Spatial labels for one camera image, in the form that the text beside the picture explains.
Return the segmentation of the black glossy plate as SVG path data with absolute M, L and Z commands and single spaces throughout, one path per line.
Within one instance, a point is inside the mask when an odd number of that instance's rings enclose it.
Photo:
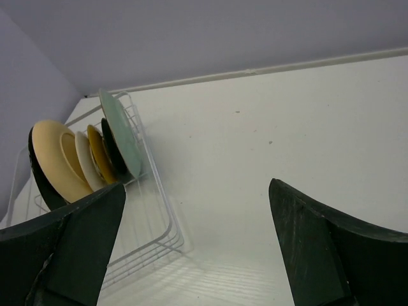
M 102 127 L 103 137 L 105 139 L 105 144 L 107 147 L 108 155 L 115 169 L 115 172 L 117 173 L 117 176 L 121 180 L 125 180 L 128 174 L 128 169 L 116 145 L 116 142 L 114 140 L 112 131 L 108 124 L 108 121 L 105 118 L 101 119 L 101 127 Z

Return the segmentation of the beige bear plate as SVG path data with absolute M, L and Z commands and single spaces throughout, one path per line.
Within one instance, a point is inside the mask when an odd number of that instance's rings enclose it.
M 55 120 L 41 120 L 33 126 L 31 139 L 43 173 L 64 200 L 73 203 L 92 194 L 70 128 Z

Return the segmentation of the yellow patterned plate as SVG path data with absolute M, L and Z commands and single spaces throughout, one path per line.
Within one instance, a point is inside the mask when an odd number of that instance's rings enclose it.
M 87 136 L 91 146 L 92 155 L 99 168 L 99 172 L 107 184 L 113 184 L 117 181 L 113 166 L 111 165 L 108 154 L 105 150 L 103 137 L 99 130 L 92 126 L 87 126 Z

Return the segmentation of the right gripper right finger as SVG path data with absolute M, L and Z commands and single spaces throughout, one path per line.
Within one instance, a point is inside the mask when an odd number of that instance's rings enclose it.
M 407 234 L 272 179 L 269 201 L 295 305 L 407 305 Z

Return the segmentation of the teal floral plate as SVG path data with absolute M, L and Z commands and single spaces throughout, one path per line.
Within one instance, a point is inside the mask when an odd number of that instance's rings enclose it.
M 118 150 L 130 174 L 137 179 L 142 169 L 142 154 L 128 118 L 128 113 L 120 100 L 104 89 L 98 91 L 104 115 Z

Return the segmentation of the cream and black plate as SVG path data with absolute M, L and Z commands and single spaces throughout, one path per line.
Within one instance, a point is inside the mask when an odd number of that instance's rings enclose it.
M 98 191 L 105 187 L 105 182 L 97 171 L 92 159 L 89 139 L 81 131 L 75 133 L 75 147 L 82 172 L 90 188 L 93 191 Z

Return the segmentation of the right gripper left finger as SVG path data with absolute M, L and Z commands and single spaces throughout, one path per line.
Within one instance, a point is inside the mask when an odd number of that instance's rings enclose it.
M 1 230 L 1 305 L 96 305 L 125 188 L 111 184 Z

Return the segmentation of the red rimmed plate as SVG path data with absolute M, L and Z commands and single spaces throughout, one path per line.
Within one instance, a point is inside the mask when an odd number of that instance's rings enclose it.
M 68 202 L 54 189 L 51 183 L 46 178 L 41 166 L 37 160 L 34 146 L 33 146 L 33 127 L 29 132 L 28 138 L 28 150 L 29 150 L 29 159 L 31 163 L 31 169 L 34 175 L 34 179 L 40 191 L 40 194 L 43 198 L 43 201 L 47 207 L 53 211 L 61 207 L 65 207 Z

